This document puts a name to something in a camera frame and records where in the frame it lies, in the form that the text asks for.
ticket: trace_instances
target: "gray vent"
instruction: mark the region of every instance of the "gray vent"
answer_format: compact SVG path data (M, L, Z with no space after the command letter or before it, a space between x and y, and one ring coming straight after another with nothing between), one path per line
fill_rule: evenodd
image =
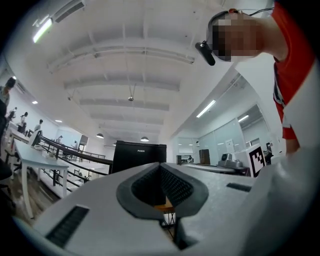
M64 7L62 7L60 10L58 10L55 13L55 22L59 23L63 21L66 17L68 17L70 14L73 14L75 11L85 7L85 5L79 1L79 0L72 0L68 4L66 4Z
M89 209L75 206L60 223L46 236L48 240L63 248L79 227Z

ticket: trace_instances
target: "red shirt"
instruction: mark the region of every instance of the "red shirt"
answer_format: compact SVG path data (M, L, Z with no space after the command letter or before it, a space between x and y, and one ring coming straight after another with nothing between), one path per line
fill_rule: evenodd
M285 38L288 55L284 61L276 60L277 83L284 103L287 105L297 90L303 84L315 59L314 54L305 34L290 16L286 9L278 2L274 4L271 15ZM281 122L284 119L284 108L275 102ZM292 128L283 127L282 137L287 140L297 139Z

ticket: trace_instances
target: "wooden floor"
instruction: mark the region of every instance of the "wooden floor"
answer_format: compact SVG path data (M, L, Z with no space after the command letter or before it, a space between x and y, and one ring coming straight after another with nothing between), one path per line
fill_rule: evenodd
M15 216L32 225L39 215L59 200L42 181L37 181L36 174L30 170L27 176L28 194L34 219L30 219L22 192L22 177L20 173L14 174L14 180L9 181L11 196L16 203Z

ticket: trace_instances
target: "computer monitor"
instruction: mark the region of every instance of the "computer monitor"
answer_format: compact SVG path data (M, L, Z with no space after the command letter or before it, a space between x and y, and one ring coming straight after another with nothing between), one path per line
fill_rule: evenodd
M111 173L154 162L167 162L167 145L117 140Z

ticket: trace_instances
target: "black grille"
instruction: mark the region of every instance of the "black grille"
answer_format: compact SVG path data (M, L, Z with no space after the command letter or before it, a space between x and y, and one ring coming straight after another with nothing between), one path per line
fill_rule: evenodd
M148 205L156 206L166 203L166 196L161 189L161 173L158 167L136 180L131 189L136 198Z
M48 240L63 248L76 231L89 209L75 206L46 236Z
M193 193L194 188L190 183L184 181L163 167L161 167L160 170L161 187L169 198L172 206L176 207Z

